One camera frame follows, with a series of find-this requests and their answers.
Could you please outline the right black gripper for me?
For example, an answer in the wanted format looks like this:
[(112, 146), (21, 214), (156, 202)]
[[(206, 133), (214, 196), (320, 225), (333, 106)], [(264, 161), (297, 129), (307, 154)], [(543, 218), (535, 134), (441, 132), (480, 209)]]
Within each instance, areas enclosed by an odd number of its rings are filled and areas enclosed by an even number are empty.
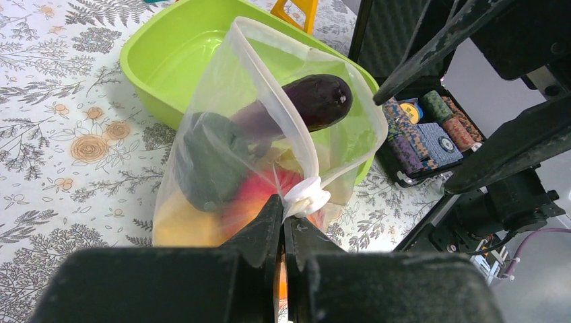
[(570, 150), (570, 2), (454, 1), (446, 22), (426, 20), (428, 1), (403, 60), (373, 100), (384, 104), (467, 38), (505, 80), (554, 66), (562, 93), (502, 124), (444, 184), (445, 197), (398, 246), (401, 251), (483, 254), (479, 242), (499, 231), (507, 240), (537, 231), (562, 215), (558, 194), (536, 173), (540, 163)]

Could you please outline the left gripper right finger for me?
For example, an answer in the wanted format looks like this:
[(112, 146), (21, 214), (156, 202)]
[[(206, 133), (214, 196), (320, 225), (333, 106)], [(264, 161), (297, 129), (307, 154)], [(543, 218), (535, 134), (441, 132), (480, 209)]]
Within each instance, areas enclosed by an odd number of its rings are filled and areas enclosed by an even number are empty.
[(307, 217), (291, 216), (283, 223), (285, 262), (288, 271), (302, 271), (308, 258), (316, 253), (344, 252)]

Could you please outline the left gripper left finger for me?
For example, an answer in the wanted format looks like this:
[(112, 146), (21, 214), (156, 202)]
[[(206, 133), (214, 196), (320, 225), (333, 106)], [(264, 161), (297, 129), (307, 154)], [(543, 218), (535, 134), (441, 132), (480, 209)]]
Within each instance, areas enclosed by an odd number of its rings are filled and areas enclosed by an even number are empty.
[(282, 226), (281, 217), (281, 197), (273, 194), (259, 214), (220, 248), (237, 251), (253, 268), (274, 267)]

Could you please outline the red pomegranate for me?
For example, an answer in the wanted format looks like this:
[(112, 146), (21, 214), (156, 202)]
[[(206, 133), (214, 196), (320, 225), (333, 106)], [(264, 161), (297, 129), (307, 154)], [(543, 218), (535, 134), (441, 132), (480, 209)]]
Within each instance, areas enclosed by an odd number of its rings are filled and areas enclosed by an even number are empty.
[(250, 172), (234, 200), (222, 212), (220, 222), (225, 236), (231, 238), (248, 225), (271, 195), (278, 193), (278, 188), (287, 193), (301, 180), (302, 175), (283, 168), (277, 169), (276, 178), (273, 170), (266, 170), (261, 175)]

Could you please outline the dark green avocado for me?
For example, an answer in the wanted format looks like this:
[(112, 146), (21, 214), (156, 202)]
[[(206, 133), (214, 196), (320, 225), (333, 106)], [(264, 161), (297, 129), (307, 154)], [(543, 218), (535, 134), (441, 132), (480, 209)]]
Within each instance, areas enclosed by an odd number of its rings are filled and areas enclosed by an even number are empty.
[(246, 178), (248, 144), (242, 129), (214, 112), (195, 112), (174, 152), (174, 179), (194, 208), (214, 212)]

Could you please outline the clear zip top bag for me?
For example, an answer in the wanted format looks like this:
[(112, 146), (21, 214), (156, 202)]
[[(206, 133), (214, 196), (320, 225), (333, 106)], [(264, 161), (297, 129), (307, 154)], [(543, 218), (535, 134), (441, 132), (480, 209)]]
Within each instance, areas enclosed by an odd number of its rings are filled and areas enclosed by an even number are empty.
[(346, 60), (261, 22), (230, 25), (176, 133), (153, 218), (156, 247), (216, 247), (277, 195), (287, 217), (325, 231), (386, 118)]

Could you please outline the purple eggplant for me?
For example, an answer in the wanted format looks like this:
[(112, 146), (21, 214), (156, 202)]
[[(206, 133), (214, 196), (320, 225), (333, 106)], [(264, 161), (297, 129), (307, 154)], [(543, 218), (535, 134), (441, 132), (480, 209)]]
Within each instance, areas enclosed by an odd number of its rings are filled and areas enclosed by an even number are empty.
[[(342, 78), (331, 74), (312, 74), (282, 87), (309, 132), (328, 128), (345, 118), (354, 97)], [(252, 141), (280, 140), (283, 131), (266, 107), (256, 100), (230, 118)]]

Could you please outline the green plastic tray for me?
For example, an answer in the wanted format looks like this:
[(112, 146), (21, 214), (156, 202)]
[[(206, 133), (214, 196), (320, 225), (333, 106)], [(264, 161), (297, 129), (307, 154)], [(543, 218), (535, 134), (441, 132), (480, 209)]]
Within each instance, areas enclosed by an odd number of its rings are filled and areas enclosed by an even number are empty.
[[(178, 130), (163, 185), (174, 179), (174, 152), (187, 116), (214, 112), (231, 118), (256, 100), (283, 131), (280, 140), (250, 140), (248, 167), (262, 174), (283, 168), (318, 176), (321, 186), (361, 182), (387, 138), (387, 122), (373, 102), (377, 84), (348, 58), (313, 36), (246, 1), (180, 1), (161, 11), (125, 43), (120, 63), (143, 105)], [(342, 78), (354, 101), (348, 115), (308, 132), (282, 87), (312, 74)]]

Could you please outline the yellow lemon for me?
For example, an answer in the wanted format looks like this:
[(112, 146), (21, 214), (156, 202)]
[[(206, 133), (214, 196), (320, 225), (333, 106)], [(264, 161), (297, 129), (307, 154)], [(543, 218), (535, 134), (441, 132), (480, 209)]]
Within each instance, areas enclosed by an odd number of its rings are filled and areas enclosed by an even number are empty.
[(226, 240), (217, 214), (197, 210), (180, 190), (170, 194), (155, 211), (155, 247), (217, 247)]

